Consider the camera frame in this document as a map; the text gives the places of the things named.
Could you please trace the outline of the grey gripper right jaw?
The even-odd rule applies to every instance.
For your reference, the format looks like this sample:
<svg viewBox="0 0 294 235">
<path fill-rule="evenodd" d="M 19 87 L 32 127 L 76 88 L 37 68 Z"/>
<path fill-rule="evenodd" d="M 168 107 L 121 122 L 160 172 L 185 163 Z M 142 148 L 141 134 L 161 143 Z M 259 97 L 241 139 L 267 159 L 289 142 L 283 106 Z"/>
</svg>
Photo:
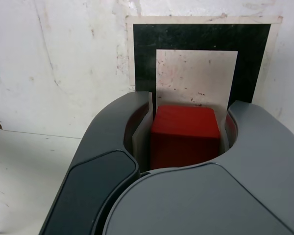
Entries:
<svg viewBox="0 0 294 235">
<path fill-rule="evenodd" d="M 294 235 L 294 134 L 263 108 L 228 109 L 231 148 L 153 170 L 113 205 L 105 235 Z"/>
</svg>

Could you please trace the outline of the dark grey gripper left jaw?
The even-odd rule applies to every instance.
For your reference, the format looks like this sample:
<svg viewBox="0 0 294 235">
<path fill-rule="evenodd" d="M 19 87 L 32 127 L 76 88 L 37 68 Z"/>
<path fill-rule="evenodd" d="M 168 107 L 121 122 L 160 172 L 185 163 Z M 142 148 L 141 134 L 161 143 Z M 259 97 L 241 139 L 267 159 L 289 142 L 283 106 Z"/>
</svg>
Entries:
<svg viewBox="0 0 294 235">
<path fill-rule="evenodd" d="M 43 235 L 100 235 L 117 198 L 140 177 L 132 136 L 149 111 L 149 92 L 130 92 L 90 123 L 42 225 Z"/>
</svg>

